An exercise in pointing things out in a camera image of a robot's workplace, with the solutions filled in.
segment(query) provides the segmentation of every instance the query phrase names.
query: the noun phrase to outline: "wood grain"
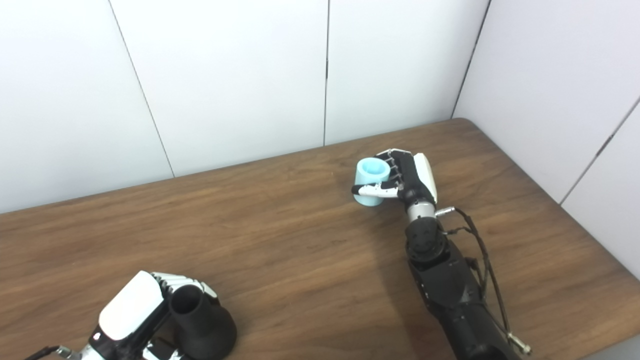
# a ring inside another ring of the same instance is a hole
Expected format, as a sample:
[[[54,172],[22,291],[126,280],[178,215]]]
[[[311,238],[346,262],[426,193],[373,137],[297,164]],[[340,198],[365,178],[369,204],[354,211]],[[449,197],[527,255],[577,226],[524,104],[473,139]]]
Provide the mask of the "wood grain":
[[[356,162],[389,147],[424,152],[440,205],[474,217],[534,359],[640,333],[640,284],[456,119],[0,215],[0,359],[82,347],[141,269],[218,292],[239,327],[229,359],[453,359],[404,260],[402,205],[349,193]]]

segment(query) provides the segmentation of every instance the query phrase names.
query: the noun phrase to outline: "white fingertip cover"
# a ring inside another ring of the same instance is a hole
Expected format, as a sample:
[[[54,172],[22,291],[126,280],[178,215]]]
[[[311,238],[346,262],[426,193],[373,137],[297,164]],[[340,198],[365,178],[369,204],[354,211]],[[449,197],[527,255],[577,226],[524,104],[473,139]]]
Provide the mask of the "white fingertip cover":
[[[429,160],[427,157],[419,152],[418,154],[413,156],[413,162],[415,163],[415,169],[418,172],[418,177],[420,181],[422,181],[431,195],[433,196],[433,200],[438,203],[438,192],[436,191],[436,182],[433,180],[433,172],[431,171],[431,165],[429,164]]]
[[[122,340],[134,332],[164,301],[158,281],[140,271],[102,309],[98,324],[112,340]]]

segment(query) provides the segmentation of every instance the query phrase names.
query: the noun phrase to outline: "cable connector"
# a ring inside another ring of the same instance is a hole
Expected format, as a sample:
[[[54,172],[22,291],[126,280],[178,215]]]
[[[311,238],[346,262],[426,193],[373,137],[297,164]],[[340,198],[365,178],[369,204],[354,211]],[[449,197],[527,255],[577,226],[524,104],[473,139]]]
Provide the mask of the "cable connector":
[[[444,208],[436,211],[436,217],[441,217],[442,215],[446,215],[454,211],[456,211],[456,208],[454,206],[449,206],[448,208]]]
[[[507,339],[513,341],[513,343],[518,347],[518,350],[525,354],[531,355],[531,347],[524,343],[524,341],[520,340],[518,336],[515,336],[512,332],[507,333]]]
[[[75,352],[68,347],[59,346],[56,350],[56,355],[62,357],[67,360],[80,360],[82,359],[82,355],[79,352]]]

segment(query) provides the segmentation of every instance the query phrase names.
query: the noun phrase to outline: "robotic arm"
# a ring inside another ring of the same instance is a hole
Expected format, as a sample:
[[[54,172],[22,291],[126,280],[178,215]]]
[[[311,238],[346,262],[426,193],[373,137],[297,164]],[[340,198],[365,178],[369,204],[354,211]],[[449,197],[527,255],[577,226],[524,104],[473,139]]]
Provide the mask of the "robotic arm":
[[[456,208],[436,211],[437,193],[429,161],[423,154],[389,149],[376,155],[391,167],[388,181],[355,185],[355,195],[398,198],[405,205],[409,225],[405,229],[409,269],[429,312],[440,322],[458,360],[519,360],[512,349],[530,354],[531,348],[515,337],[506,318],[504,304],[484,242],[471,218]],[[467,222],[445,232],[439,216],[457,211]],[[484,276],[475,259],[463,257],[447,238],[460,230],[476,236],[484,257]],[[486,282],[492,278],[503,324],[486,306]]]
[[[170,318],[177,346],[153,338]],[[208,285],[182,275],[138,272],[100,312],[80,352],[48,347],[68,360],[219,360],[236,342],[236,325]]]

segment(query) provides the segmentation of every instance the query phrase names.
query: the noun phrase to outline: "wire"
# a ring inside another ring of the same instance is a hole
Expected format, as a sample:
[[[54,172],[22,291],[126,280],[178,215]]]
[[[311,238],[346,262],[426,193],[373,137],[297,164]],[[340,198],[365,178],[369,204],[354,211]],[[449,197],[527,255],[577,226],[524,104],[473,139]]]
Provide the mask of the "wire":
[[[476,225],[474,221],[468,216],[464,211],[456,208],[456,211],[462,215],[465,219],[467,225],[471,229],[471,233],[476,237],[478,245],[480,246],[480,251],[483,255],[484,260],[484,272],[491,276],[491,282],[493,283],[493,290],[495,291],[495,296],[498,298],[498,305],[500,306],[500,315],[502,315],[502,323],[504,324],[504,329],[507,332],[511,332],[511,327],[509,326],[509,319],[507,318],[507,309],[504,306],[504,301],[502,299],[502,293],[500,292],[500,287],[498,286],[498,280],[495,278],[495,273],[493,272],[493,267],[491,266],[491,261],[489,260],[489,252],[486,249],[484,241],[480,237]],[[484,288],[486,288],[486,277],[484,278]]]
[[[59,349],[59,346],[55,346],[55,347],[45,347],[42,350],[34,353],[33,355],[27,357],[25,360],[38,360],[41,359],[49,354],[51,354],[52,352],[56,351],[57,349]]]
[[[478,233],[476,225],[474,224],[474,221],[471,219],[471,217],[468,216],[464,211],[462,211],[462,210],[460,210],[458,208],[455,208],[455,211],[458,212],[465,219],[465,222],[467,223],[468,227],[458,227],[456,229],[447,231],[446,234],[456,234],[458,231],[464,230],[464,231],[470,233],[471,235],[473,235],[476,238],[476,241],[478,242],[478,246],[480,247],[480,251],[482,252],[483,262],[484,262],[484,276],[480,275],[479,269],[476,271],[477,276],[478,276],[478,281],[481,283],[480,291],[482,293],[482,300],[483,300],[484,308],[487,310],[487,312],[491,316],[493,322],[500,329],[500,331],[502,331],[504,334],[509,334],[511,332],[511,326],[509,325],[509,319],[507,317],[506,307],[504,306],[504,301],[502,299],[502,293],[500,292],[500,287],[498,286],[498,281],[495,278],[495,272],[493,271],[493,267],[491,265],[491,261],[489,260],[489,252],[486,249],[486,245],[484,244],[484,241],[482,240],[482,237],[480,237],[480,234]],[[486,300],[486,285],[487,285],[487,281],[488,281],[489,277],[491,277],[491,281],[493,283],[493,290],[495,291],[495,296],[498,299],[498,305],[500,307],[500,315],[502,317],[502,324],[500,324],[497,321],[497,319],[494,317],[494,315],[491,313],[491,311],[489,311],[489,308],[486,305],[486,301],[485,301]]]

